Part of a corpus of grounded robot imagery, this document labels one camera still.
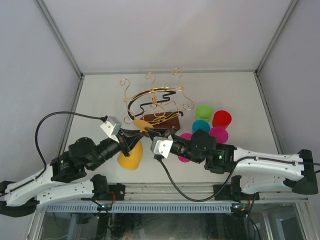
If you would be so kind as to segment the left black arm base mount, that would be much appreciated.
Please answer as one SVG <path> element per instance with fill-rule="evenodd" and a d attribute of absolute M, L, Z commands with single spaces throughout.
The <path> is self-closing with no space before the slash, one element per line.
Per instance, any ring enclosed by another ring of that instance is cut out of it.
<path fill-rule="evenodd" d="M 126 186 L 121 183 L 110 184 L 109 193 L 106 196 L 106 199 L 111 201 L 115 199 L 116 201 L 123 201 L 125 199 Z"/>

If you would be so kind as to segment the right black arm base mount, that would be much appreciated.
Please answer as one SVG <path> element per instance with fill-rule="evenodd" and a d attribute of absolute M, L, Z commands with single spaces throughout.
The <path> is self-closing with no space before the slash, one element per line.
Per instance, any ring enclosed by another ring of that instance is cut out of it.
<path fill-rule="evenodd" d="M 215 184 L 213 186 L 213 193 L 215 194 L 215 201 L 231 201 L 231 185 L 226 184 L 223 186 L 222 184 Z"/>

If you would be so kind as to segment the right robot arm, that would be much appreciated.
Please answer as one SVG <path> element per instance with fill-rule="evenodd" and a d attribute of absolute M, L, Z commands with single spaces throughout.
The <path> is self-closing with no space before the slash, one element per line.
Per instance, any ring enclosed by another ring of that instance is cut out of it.
<path fill-rule="evenodd" d="M 217 143 L 215 137 L 197 130 L 190 139 L 175 134 L 174 129 L 145 128 L 152 140 L 151 151 L 158 161 L 169 154 L 193 163 L 204 163 L 214 174 L 228 173 L 230 195 L 237 200 L 257 192 L 292 191 L 300 195 L 318 194 L 316 163 L 310 150 L 296 154 L 267 154 Z"/>

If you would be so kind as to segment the orange plastic wine glass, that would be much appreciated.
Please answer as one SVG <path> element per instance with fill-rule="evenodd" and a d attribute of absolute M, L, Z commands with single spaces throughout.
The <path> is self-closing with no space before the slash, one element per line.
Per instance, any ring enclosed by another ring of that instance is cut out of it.
<path fill-rule="evenodd" d="M 142 119 L 135 119 L 133 124 L 139 129 L 140 133 L 145 133 L 145 127 L 154 128 L 149 122 Z M 126 170 L 136 170 L 139 167 L 143 157 L 143 145 L 139 139 L 130 150 L 129 156 L 125 156 L 122 152 L 117 157 L 118 164 Z"/>

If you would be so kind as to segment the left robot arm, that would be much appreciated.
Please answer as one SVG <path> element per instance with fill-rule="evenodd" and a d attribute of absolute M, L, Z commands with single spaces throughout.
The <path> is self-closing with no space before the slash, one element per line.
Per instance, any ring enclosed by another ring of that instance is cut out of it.
<path fill-rule="evenodd" d="M 39 173 L 20 182 L 1 182 L 0 193 L 4 195 L 1 215 L 19 218 L 56 202 L 106 199 L 110 193 L 106 176 L 95 174 L 89 180 L 78 180 L 87 176 L 86 171 L 95 171 L 118 153 L 128 157 L 143 136 L 138 130 L 121 130 L 116 140 L 106 138 L 99 144 L 88 137 L 78 139 Z"/>

